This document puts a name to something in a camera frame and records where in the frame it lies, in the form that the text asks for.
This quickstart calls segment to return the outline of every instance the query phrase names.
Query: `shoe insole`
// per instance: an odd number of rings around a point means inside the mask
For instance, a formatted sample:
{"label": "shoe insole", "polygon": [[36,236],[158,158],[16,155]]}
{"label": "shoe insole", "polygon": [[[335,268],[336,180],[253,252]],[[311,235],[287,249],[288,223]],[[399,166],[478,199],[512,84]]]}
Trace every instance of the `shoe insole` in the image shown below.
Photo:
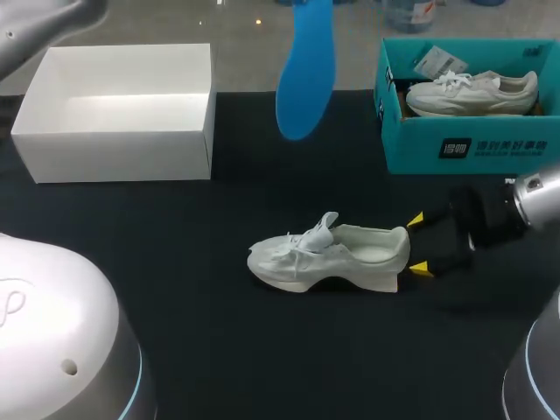
{"label": "shoe insole", "polygon": [[336,74],[333,0],[294,4],[294,42],[276,90],[276,120],[289,140],[301,140],[319,124]]}
{"label": "shoe insole", "polygon": [[348,247],[352,255],[364,263],[384,263],[395,258],[396,251],[380,247],[379,245],[360,245]]}

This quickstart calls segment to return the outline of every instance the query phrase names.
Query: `shoelace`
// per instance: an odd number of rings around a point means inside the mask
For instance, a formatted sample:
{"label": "shoelace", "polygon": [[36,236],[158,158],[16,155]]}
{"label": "shoelace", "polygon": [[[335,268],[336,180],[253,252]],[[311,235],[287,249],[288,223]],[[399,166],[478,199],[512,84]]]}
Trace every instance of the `shoelace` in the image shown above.
{"label": "shoelace", "polygon": [[291,252],[293,251],[296,254],[296,261],[294,262],[294,279],[298,278],[298,269],[299,269],[299,257],[302,254],[307,254],[309,256],[313,255],[313,252],[308,251],[306,249],[301,249],[299,247],[299,244],[301,243],[301,241],[304,239],[304,237],[309,234],[313,229],[308,230],[307,232],[305,232],[304,234],[302,234],[299,239],[297,239],[297,241],[294,241],[294,236],[295,235],[290,235],[290,232],[288,232],[288,234],[286,236],[288,236],[290,238],[290,240],[288,241],[288,243],[286,245],[284,245],[284,247],[282,247],[281,249],[279,249],[277,252],[274,253],[273,257],[274,258],[284,258],[285,256],[288,256],[289,254],[291,254]]}
{"label": "shoelace", "polygon": [[435,79],[434,83],[436,83],[437,85],[442,85],[444,92],[447,92],[448,90],[458,88],[463,83],[467,86],[472,86],[472,78],[473,77],[468,73],[455,74],[450,70],[449,72],[447,72],[447,74],[440,76],[439,79]]}

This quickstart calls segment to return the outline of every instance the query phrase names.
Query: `black table surface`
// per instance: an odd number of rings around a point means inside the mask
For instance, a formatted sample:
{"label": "black table surface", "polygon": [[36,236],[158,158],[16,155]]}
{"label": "black table surface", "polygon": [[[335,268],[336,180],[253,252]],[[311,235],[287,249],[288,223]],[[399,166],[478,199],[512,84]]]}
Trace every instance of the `black table surface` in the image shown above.
{"label": "black table surface", "polygon": [[[275,97],[219,94],[213,180],[34,185],[0,149],[0,221],[79,252],[114,285],[166,419],[501,419],[508,362],[560,280],[558,232],[480,252],[471,272],[397,294],[329,279],[298,295],[257,282],[248,247],[326,211],[406,223],[451,186],[503,177],[387,174],[370,91],[335,93],[310,138],[284,141]],[[441,251],[445,229],[413,252]]]}

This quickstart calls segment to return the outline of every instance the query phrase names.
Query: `white cardboard box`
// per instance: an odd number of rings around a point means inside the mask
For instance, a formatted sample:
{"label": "white cardboard box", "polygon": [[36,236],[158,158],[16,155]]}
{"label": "white cardboard box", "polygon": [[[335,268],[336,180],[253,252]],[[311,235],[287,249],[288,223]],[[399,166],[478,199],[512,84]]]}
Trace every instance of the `white cardboard box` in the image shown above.
{"label": "white cardboard box", "polygon": [[51,48],[12,137],[37,183],[210,179],[209,44]]}

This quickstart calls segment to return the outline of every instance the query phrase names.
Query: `shoe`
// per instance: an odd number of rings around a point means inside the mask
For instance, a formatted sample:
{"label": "shoe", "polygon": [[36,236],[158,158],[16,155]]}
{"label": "shoe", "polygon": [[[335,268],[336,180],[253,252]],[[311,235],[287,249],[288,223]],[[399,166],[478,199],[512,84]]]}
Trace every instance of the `shoe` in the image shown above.
{"label": "shoe", "polygon": [[330,212],[304,234],[287,234],[253,245],[247,264],[266,284],[304,292],[327,277],[344,277],[369,291],[397,292],[396,276],[409,260],[404,227],[393,230],[340,225]]}
{"label": "shoe", "polygon": [[522,116],[533,108],[538,92],[535,72],[520,79],[448,72],[411,87],[406,102],[419,116]]}

